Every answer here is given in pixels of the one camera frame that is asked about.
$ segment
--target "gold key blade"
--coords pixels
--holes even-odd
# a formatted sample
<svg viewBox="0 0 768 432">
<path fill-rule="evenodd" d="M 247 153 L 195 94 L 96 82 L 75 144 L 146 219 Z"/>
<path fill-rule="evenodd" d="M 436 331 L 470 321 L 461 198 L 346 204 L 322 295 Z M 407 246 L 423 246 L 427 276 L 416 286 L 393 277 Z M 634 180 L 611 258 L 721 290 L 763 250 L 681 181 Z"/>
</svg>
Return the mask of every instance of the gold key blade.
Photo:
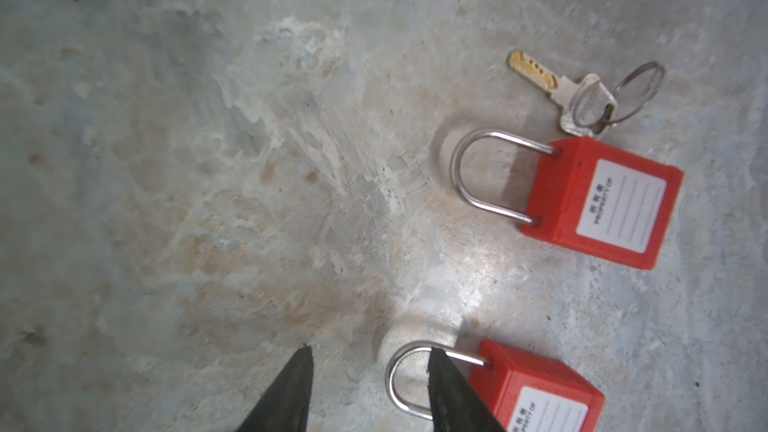
<svg viewBox="0 0 768 432">
<path fill-rule="evenodd" d="M 522 50 L 515 50 L 509 54 L 508 64 L 510 69 L 516 70 L 533 84 L 541 87 L 546 93 L 557 90 L 557 76 Z"/>
</svg>

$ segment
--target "gray concrete surface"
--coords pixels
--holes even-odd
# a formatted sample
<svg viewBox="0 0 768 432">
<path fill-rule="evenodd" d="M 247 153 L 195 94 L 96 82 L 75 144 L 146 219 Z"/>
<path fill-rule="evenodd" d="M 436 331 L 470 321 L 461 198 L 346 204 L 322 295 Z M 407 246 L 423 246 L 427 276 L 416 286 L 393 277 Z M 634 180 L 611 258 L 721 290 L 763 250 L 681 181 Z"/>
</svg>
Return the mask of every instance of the gray concrete surface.
<svg viewBox="0 0 768 432">
<path fill-rule="evenodd" d="M 430 430 L 389 355 L 484 337 L 579 370 L 601 431 L 764 430 L 766 32 L 766 0 L 0 0 L 0 430 L 232 430 L 304 342 L 312 432 Z M 666 65 L 606 139 L 686 171 L 654 271 L 451 191 L 460 131 L 563 137 L 515 47 Z M 467 182 L 523 207 L 535 160 L 479 143 Z"/>
</svg>

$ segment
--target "white sticker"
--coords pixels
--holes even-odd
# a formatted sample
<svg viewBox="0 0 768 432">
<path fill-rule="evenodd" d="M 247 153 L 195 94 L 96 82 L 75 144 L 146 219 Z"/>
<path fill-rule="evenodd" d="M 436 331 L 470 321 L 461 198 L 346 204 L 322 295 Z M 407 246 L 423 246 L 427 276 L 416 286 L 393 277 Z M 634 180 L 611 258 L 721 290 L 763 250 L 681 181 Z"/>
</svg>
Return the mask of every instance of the white sticker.
<svg viewBox="0 0 768 432">
<path fill-rule="evenodd" d="M 601 158 L 576 233 L 642 254 L 666 189 L 663 178 Z"/>
<path fill-rule="evenodd" d="M 588 410 L 581 402 L 523 387 L 507 432 L 579 432 Z"/>
</svg>

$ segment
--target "red padlock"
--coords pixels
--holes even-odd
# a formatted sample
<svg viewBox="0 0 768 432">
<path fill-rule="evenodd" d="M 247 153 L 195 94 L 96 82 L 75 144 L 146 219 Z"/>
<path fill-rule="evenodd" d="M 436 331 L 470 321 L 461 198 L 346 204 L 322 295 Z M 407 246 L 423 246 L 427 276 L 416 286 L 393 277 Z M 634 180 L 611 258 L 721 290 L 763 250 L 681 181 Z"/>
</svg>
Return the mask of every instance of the red padlock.
<svg viewBox="0 0 768 432">
<path fill-rule="evenodd" d="M 540 152 L 525 213 L 484 202 L 462 182 L 466 149 L 501 139 Z M 589 137 L 541 144 L 501 130 L 476 130 L 457 145 L 451 178 L 468 204 L 521 222 L 523 234 L 631 267 L 651 270 L 667 232 L 683 172 Z"/>
<path fill-rule="evenodd" d="M 395 372 L 410 354 L 432 348 L 475 365 L 470 385 L 509 432 L 594 432 L 598 426 L 605 396 L 576 370 L 489 340 L 482 342 L 477 354 L 430 341 L 411 342 L 395 352 L 386 367 L 386 390 L 395 406 L 410 415 L 432 419 L 429 408 L 397 393 Z"/>
</svg>

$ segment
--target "white label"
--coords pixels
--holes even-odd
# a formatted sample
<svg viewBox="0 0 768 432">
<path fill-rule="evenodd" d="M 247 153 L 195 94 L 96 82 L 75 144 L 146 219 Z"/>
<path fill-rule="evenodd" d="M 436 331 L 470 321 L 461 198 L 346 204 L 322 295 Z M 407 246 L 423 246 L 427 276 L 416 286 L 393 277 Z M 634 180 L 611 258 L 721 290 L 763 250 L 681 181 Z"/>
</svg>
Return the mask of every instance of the white label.
<svg viewBox="0 0 768 432">
<path fill-rule="evenodd" d="M 589 407 L 542 390 L 523 387 L 507 432 L 579 432 Z"/>
<path fill-rule="evenodd" d="M 644 253 L 667 181 L 601 158 L 576 233 Z"/>
</svg>

